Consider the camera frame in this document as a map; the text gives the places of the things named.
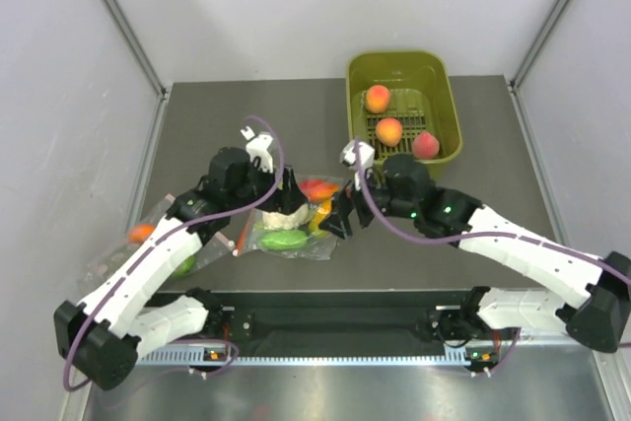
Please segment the fake orange yellow mango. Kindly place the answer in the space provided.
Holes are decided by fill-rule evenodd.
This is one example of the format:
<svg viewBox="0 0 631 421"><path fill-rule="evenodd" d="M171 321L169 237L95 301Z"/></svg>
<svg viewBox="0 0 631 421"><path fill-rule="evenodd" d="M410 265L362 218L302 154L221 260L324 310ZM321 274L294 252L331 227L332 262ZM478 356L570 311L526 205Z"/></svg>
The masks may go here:
<svg viewBox="0 0 631 421"><path fill-rule="evenodd" d="M328 235L328 231L323 230L320 227L321 222L331 212L331 199L324 200L315 208L315 211L308 223L308 231L313 238L325 238Z"/></svg>

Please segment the clear zip bag red seal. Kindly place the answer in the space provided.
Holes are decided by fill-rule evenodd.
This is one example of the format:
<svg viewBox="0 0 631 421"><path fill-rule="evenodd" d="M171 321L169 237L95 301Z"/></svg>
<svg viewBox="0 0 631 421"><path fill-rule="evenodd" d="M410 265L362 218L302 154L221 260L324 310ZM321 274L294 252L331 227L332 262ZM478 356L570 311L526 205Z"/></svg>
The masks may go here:
<svg viewBox="0 0 631 421"><path fill-rule="evenodd" d="M319 224L330 212L332 196L344 180L328 175L296 175L296 181L306 203L292 216L252 210L233 256L261 250L283 258L330 259L337 237L321 230Z"/></svg>

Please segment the fake green cucumber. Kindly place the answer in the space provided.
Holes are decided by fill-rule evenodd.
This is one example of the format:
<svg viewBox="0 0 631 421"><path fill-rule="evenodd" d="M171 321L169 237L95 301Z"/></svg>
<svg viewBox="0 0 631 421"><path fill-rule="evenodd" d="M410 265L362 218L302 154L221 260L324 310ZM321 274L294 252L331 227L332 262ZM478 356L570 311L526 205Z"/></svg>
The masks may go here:
<svg viewBox="0 0 631 421"><path fill-rule="evenodd" d="M266 233L258 241L261 248L266 250L292 250L304 247L308 242L308 235L302 230L283 230Z"/></svg>

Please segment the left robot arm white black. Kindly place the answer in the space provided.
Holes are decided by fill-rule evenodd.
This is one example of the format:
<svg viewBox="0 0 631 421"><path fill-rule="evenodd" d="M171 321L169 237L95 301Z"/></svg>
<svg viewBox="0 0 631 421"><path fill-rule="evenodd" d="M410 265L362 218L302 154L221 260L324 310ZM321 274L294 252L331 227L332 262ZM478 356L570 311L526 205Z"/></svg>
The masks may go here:
<svg viewBox="0 0 631 421"><path fill-rule="evenodd" d="M72 392L71 369L103 390L119 386L136 362L188 334L213 338L223 315L212 296L186 292L159 310L143 309L191 256L251 209L293 216L307 205L294 170L263 151L221 149L208 172L177 196L149 238L99 288L79 303L63 302L53 314L63 385Z"/></svg>

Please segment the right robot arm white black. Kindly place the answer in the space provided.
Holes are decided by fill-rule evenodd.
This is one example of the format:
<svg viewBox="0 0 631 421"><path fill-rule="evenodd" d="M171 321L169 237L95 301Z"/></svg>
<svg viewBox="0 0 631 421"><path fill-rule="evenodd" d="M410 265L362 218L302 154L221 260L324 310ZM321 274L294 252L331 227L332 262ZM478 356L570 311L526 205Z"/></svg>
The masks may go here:
<svg viewBox="0 0 631 421"><path fill-rule="evenodd" d="M436 185L427 167L409 155L387 158L382 175L375 176L373 158L364 142L343 149L340 161L354 177L334 194L321 229L348 239L355 212L363 228L379 220L408 242L451 245L539 284L523 291L473 288L459 306L460 326L471 337L527 328L565 333L598 352L617 351L630 317L628 256L597 256L544 238L477 198Z"/></svg>

